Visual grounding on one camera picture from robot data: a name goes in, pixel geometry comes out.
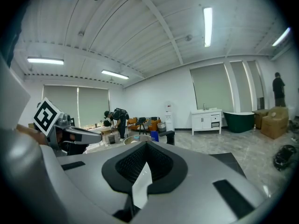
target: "marble floor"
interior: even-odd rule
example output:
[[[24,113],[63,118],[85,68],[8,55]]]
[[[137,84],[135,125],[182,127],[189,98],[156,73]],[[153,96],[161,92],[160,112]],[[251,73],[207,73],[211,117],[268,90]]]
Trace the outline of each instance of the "marble floor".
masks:
[[[138,132],[129,132],[130,136],[136,134]],[[273,194],[278,189],[284,187],[294,170],[294,165],[292,165],[279,172],[272,164],[272,157],[279,150],[280,146],[286,144],[294,145],[291,137],[291,133],[286,133],[272,140],[261,134],[259,130],[232,133],[227,129],[223,129],[221,134],[218,134],[217,131],[207,131],[195,132],[194,136],[192,136],[191,131],[176,131],[175,146],[204,154],[231,152],[239,162],[247,179],[261,191],[264,191],[264,185],[266,185],[269,193]],[[166,143],[166,137],[159,137],[159,141]],[[89,150],[88,153],[119,147],[121,145],[123,143],[102,145]]]

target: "ceiling light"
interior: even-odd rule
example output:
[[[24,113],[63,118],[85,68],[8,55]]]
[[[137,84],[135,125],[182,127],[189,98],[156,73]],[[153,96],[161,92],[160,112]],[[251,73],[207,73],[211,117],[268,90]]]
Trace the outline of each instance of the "ceiling light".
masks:
[[[110,76],[114,76],[114,77],[126,79],[126,80],[129,79],[128,76],[124,76],[124,75],[121,75],[119,73],[115,73],[115,72],[112,72],[112,71],[103,70],[102,73],[106,74],[106,75],[110,75]]]
[[[205,47],[211,46],[212,39],[212,8],[207,7],[204,9],[205,19]]]
[[[43,64],[54,64],[54,65],[63,65],[64,64],[63,60],[40,58],[40,57],[28,57],[27,61],[29,63],[43,63]]]
[[[291,28],[287,28],[285,32],[273,43],[273,47],[278,45],[290,32]]]

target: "backpack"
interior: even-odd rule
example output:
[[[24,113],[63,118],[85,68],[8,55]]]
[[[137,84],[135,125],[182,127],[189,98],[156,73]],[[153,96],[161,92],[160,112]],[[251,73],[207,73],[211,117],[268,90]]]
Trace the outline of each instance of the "backpack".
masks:
[[[119,111],[120,112],[120,116],[124,115],[126,117],[126,119],[129,119],[129,114],[126,110],[120,109],[120,108],[116,108],[114,110],[114,112]]]

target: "white cabinet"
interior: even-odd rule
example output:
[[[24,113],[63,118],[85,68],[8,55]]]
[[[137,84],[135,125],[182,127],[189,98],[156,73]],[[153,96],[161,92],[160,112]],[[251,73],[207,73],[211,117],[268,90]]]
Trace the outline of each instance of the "white cabinet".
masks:
[[[194,131],[219,130],[221,133],[221,111],[220,109],[197,110],[192,114],[192,135]]]
[[[202,128],[203,129],[210,129],[212,124],[211,124],[211,116],[207,117],[202,117]]]

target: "window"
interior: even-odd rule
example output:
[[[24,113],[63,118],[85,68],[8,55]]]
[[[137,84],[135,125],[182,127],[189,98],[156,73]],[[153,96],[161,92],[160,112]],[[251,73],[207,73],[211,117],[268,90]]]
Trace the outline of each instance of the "window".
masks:
[[[77,87],[45,85],[43,88],[43,98],[47,97],[59,110],[74,118],[75,125],[78,126],[77,110]]]
[[[251,93],[243,62],[231,62],[231,65],[238,86],[241,112],[251,112]]]
[[[263,86],[261,81],[260,73],[258,72],[257,64],[255,61],[248,61],[248,66],[252,74],[254,87],[256,90],[256,99],[257,99],[257,109],[264,109],[264,96],[263,96]]]
[[[45,85],[45,97],[84,129],[103,125],[104,112],[109,110],[108,90],[104,89]]]
[[[108,90],[79,87],[78,110],[81,127],[95,126],[109,110]]]
[[[202,109],[203,104],[206,104],[208,108],[218,108],[227,112],[234,111],[228,75],[223,63],[200,67],[190,70],[190,72],[197,109]]]

